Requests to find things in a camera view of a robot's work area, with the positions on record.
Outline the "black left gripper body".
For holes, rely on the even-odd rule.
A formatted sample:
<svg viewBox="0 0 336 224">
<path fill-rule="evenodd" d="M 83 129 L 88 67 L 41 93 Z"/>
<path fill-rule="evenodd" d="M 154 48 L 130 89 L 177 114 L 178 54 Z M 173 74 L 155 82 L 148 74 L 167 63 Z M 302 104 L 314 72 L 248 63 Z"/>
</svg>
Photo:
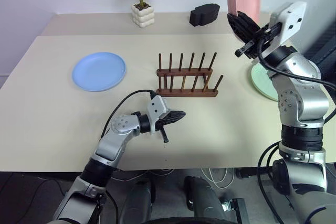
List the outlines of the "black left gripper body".
<svg viewBox="0 0 336 224">
<path fill-rule="evenodd" d="M 167 134 L 166 134 L 165 129 L 164 129 L 164 126 L 168 125 L 168 124 L 170 124 L 170 119 L 169 118 L 159 119 L 155 123 L 155 130 L 161 132 L 161 135 L 162 135 L 164 143 L 168 143 L 169 142 L 169 139 L 168 139 Z"/>
</svg>

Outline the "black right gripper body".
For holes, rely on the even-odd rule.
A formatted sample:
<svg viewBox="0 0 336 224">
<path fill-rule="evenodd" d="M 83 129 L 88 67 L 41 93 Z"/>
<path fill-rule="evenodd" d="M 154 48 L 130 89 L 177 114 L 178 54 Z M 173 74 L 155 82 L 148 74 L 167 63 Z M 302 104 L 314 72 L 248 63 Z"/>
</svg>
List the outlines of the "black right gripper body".
<svg viewBox="0 0 336 224">
<path fill-rule="evenodd" d="M 235 51 L 235 56 L 247 56 L 249 59 L 256 59 L 264 50 L 270 46 L 270 42 L 280 34 L 282 23 L 276 23 L 273 26 L 266 24 L 264 27 L 249 37 L 249 42 Z"/>
</svg>

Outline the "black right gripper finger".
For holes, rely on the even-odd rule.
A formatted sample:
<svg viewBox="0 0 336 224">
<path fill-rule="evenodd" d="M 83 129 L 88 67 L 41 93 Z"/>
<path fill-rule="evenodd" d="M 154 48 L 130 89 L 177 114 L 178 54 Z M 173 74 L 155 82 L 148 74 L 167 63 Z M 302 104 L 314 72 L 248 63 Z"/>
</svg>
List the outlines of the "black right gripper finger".
<svg viewBox="0 0 336 224">
<path fill-rule="evenodd" d="M 234 34 L 244 43 L 249 42 L 249 30 L 244 19 L 230 13 L 227 14 L 227 19 Z"/>
<path fill-rule="evenodd" d="M 237 14 L 239 22 L 238 30 L 242 35 L 246 37 L 252 37 L 255 33 L 257 33 L 260 30 L 260 26 L 244 12 L 238 11 Z"/>
</svg>

